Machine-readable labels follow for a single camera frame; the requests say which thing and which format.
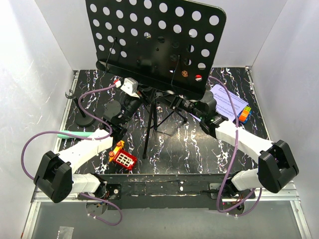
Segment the sheet music page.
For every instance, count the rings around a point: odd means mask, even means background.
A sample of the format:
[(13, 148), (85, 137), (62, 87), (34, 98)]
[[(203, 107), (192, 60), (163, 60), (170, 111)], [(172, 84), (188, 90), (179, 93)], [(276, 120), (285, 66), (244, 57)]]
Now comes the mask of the sheet music page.
[[(221, 85), (214, 85), (210, 91), (213, 93), (213, 97), (217, 102), (216, 111), (228, 118), (230, 121), (234, 121), (235, 114), (225, 89)], [(248, 106), (248, 103), (231, 92), (229, 92), (229, 95), (231, 97), (236, 114), (239, 115), (244, 108)]]

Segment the black music stand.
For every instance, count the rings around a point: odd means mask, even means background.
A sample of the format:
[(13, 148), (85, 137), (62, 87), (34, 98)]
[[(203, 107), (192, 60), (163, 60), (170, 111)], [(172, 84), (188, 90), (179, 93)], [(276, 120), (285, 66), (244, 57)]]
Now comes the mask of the black music stand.
[(177, 96), (199, 102), (205, 92), (226, 23), (217, 6), (191, 0), (88, 0), (96, 67), (133, 78), (155, 90), (148, 128), (157, 128), (155, 107)]

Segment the black microphone desk stand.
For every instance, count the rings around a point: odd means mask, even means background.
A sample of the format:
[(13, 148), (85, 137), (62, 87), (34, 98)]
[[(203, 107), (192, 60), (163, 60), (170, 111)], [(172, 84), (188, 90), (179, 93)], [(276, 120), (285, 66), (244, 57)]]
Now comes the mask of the black microphone desk stand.
[(74, 95), (74, 92), (72, 90), (69, 90), (69, 93), (65, 93), (65, 97), (67, 99), (71, 99), (78, 109), (78, 112), (75, 114), (75, 123), (79, 127), (88, 127), (95, 122), (94, 118), (84, 113), (84, 111), (80, 108), (78, 98)]

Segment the mint green toy microphone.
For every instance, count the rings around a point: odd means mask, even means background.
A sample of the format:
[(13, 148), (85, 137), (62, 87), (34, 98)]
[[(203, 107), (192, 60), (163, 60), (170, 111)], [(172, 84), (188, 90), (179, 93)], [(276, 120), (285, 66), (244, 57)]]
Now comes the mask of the mint green toy microphone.
[(71, 139), (71, 138), (83, 139), (83, 138), (90, 137), (92, 134), (93, 132), (62, 130), (59, 132), (57, 137), (60, 139)]

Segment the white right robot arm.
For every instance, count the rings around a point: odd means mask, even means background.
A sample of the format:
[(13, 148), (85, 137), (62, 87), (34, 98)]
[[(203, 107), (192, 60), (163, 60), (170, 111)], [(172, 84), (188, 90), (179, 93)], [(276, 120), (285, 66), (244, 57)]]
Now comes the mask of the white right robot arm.
[(236, 127), (217, 112), (212, 92), (205, 92), (199, 102), (174, 96), (170, 105), (199, 118), (200, 127), (206, 134), (233, 145), (258, 164), (256, 169), (235, 172), (226, 178), (224, 193), (229, 197), (237, 198), (245, 190), (260, 187), (278, 193), (299, 174), (295, 158), (285, 141), (272, 142)]

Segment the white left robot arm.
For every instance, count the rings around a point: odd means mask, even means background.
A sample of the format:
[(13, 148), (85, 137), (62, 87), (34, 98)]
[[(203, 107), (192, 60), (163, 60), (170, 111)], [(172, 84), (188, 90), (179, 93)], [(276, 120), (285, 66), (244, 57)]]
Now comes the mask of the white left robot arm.
[(42, 157), (34, 184), (54, 203), (59, 203), (69, 194), (88, 193), (95, 199), (104, 199), (108, 193), (107, 182), (94, 173), (76, 174), (76, 171), (100, 152), (109, 149), (109, 161), (132, 170), (137, 158), (124, 150), (122, 140), (126, 133), (123, 127), (142, 104), (150, 102), (151, 96), (142, 88), (120, 88), (126, 93), (123, 103), (112, 100), (105, 106), (102, 126), (90, 136), (79, 136), (81, 141), (58, 153), (48, 151)]

